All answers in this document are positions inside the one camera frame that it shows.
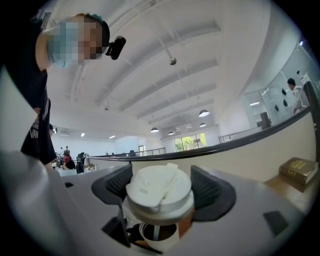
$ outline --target coffee cup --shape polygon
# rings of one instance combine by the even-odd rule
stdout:
[[[145,222],[142,222],[139,226],[140,235],[151,248],[165,253],[179,241],[177,223],[168,226],[160,226],[157,241],[153,240],[154,228],[154,225]]]

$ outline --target coffee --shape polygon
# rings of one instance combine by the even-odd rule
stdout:
[[[146,239],[154,241],[154,225],[147,224],[143,230],[143,235]],[[162,241],[170,238],[177,230],[177,225],[160,226],[159,237],[157,241]]]

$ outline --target tree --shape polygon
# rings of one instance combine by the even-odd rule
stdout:
[[[190,145],[194,143],[194,140],[191,137],[183,137],[182,144],[184,150],[190,150]]]
[[[207,146],[207,141],[204,133],[200,133],[200,141],[202,142],[203,146]]]
[[[180,152],[184,150],[181,139],[175,139],[174,144],[175,144],[175,151]]]

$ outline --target handrail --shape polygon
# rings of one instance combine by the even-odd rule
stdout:
[[[237,134],[244,133],[244,132],[247,132],[247,131],[250,131],[250,130],[253,130],[253,129],[257,129],[257,127],[250,128],[250,129],[247,129],[247,130],[238,131],[238,132],[235,132],[235,133],[230,133],[230,134],[218,136],[218,138],[222,138],[222,137],[226,137],[226,136],[232,136],[232,135],[237,135]]]
[[[239,148],[253,142],[262,140],[266,137],[269,137],[288,126],[292,125],[306,114],[310,113],[313,109],[312,106],[308,106],[301,112],[295,114],[294,116],[290,117],[289,119],[266,128],[262,131],[257,133],[248,135],[246,137],[242,137],[239,139],[231,140],[225,143],[220,143],[214,146],[202,147],[198,149],[192,149],[188,151],[181,151],[181,152],[174,152],[174,153],[165,153],[160,155],[148,155],[148,156],[129,156],[129,157],[96,157],[96,156],[89,156],[89,159],[96,159],[96,160],[110,160],[110,161],[124,161],[124,162],[141,162],[141,161],[159,161],[159,160],[174,160],[174,159],[184,159],[184,158],[193,158],[193,157],[200,157],[215,153],[220,153],[228,150],[233,150],[235,148]]]
[[[145,156],[145,155],[148,156],[148,153],[151,153],[151,155],[165,154],[166,153],[166,148],[165,147],[160,147],[160,148],[149,149],[149,150],[144,150],[144,151],[135,151],[135,152],[121,153],[121,154],[95,155],[95,156],[90,156],[90,158],[101,158],[101,157],[104,157],[104,158],[124,157],[124,158],[126,158],[127,155],[129,155],[129,154],[136,154],[137,157],[141,157],[141,154],[143,156]]]

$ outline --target railing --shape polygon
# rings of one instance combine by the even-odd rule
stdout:
[[[166,148],[156,148],[151,150],[145,151],[136,151],[136,152],[129,152],[129,153],[122,153],[122,154],[108,154],[108,155],[97,155],[92,157],[105,157],[105,158],[127,158],[127,157],[146,157],[146,156],[153,156],[153,155],[162,155],[166,153]]]
[[[174,159],[184,159],[184,158],[193,158],[193,157],[200,157],[200,156],[206,156],[210,154],[216,154],[228,150],[232,150],[235,148],[239,148],[254,142],[257,142],[259,140],[262,140],[266,137],[269,137],[285,128],[288,126],[292,125],[305,115],[311,112],[313,107],[308,106],[306,109],[302,110],[301,112],[295,114],[291,118],[273,125],[267,129],[258,131],[256,133],[250,134],[245,137],[241,137],[235,140],[228,141],[226,143],[221,143],[217,144],[214,146],[207,146],[207,147],[202,147],[198,149],[192,149],[192,150],[187,150],[187,151],[181,151],[181,152],[175,152],[175,153],[164,153],[164,154],[156,154],[156,155],[144,155],[140,157],[112,157],[112,155],[106,155],[106,156],[89,156],[89,159],[97,159],[97,160],[111,160],[111,161],[125,161],[125,162],[140,162],[140,161],[158,161],[158,160],[174,160]]]
[[[260,131],[262,131],[262,127],[255,127],[248,130],[243,130],[243,131],[231,133],[228,135],[224,135],[224,136],[219,136],[218,138],[220,143],[226,143],[235,139],[240,139],[242,137],[249,136],[254,133],[258,133]]]

